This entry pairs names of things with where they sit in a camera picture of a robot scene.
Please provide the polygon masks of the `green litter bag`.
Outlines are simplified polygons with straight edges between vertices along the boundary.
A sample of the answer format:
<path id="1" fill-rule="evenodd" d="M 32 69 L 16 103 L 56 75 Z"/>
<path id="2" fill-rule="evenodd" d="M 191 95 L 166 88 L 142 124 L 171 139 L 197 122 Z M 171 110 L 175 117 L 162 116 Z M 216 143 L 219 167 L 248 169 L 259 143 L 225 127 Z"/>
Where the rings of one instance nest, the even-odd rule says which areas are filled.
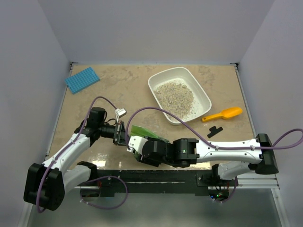
<path id="1" fill-rule="evenodd" d="M 130 134 L 128 136 L 128 142 L 129 142 L 129 139 L 130 139 L 131 136 L 140 136 L 140 137 L 146 138 L 147 140 L 159 139 L 159 140 L 163 140 L 167 143 L 170 143 L 169 140 L 156 135 L 151 130 L 149 130 L 145 127 L 142 127 L 142 126 L 137 126 L 137 125 L 132 125 L 131 126 L 131 131 L 130 131 Z M 135 159 L 137 160 L 137 158 L 139 157 L 139 153 L 133 153 L 133 155 L 134 155 Z"/>

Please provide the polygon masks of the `black bag clip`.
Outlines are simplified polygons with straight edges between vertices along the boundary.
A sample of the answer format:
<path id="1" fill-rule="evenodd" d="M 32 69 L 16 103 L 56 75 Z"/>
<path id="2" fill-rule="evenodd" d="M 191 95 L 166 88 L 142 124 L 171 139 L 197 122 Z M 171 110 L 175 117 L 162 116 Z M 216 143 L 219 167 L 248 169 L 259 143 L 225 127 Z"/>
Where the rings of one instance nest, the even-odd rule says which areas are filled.
<path id="1" fill-rule="evenodd" d="M 207 135 L 207 137 L 210 139 L 211 137 L 215 136 L 216 134 L 220 133 L 221 131 L 223 131 L 223 127 L 216 127 L 213 126 L 209 129 L 209 134 Z"/>

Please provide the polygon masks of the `yellow plastic scoop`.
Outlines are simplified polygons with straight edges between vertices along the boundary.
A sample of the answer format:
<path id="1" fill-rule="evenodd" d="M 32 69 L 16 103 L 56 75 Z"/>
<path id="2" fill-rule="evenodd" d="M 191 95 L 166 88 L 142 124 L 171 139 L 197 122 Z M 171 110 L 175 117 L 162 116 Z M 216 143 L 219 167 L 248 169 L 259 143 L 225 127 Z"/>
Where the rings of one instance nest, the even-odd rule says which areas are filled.
<path id="1" fill-rule="evenodd" d="M 213 121 L 216 119 L 229 120 L 235 116 L 242 114 L 242 112 L 243 112 L 243 110 L 240 107 L 237 107 L 237 106 L 230 107 L 230 108 L 222 110 L 219 113 L 203 117 L 202 122 L 209 122 L 209 121 Z"/>

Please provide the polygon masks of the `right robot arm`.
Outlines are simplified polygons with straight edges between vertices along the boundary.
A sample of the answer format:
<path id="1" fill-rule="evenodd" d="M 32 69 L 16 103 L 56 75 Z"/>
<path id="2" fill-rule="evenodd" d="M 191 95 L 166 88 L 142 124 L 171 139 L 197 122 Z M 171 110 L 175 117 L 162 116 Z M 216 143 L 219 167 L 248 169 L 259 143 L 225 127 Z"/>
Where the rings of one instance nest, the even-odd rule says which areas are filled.
<path id="1" fill-rule="evenodd" d="M 221 186 L 235 177 L 255 172 L 259 175 L 274 175 L 278 167 L 266 134 L 255 139 L 236 142 L 209 142 L 193 138 L 181 138 L 173 142 L 162 139 L 132 136 L 129 151 L 139 162 L 158 167 L 166 164 L 187 168 L 197 163 L 220 161 L 213 168 L 208 185 Z"/>

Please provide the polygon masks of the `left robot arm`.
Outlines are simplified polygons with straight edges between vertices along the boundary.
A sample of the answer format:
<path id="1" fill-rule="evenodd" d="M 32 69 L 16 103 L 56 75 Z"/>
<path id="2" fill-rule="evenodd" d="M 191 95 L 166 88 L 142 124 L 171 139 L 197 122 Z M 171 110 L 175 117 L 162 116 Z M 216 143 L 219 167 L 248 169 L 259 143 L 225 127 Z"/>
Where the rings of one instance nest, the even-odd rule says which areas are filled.
<path id="1" fill-rule="evenodd" d="M 126 145 L 124 122 L 110 125 L 106 117 L 104 108 L 91 108 L 87 118 L 57 153 L 43 163 L 29 167 L 23 195 L 25 202 L 54 211 L 74 187 L 81 183 L 94 185 L 98 181 L 95 164 L 81 161 L 73 169 L 70 167 L 101 137 L 112 139 L 114 145 Z"/>

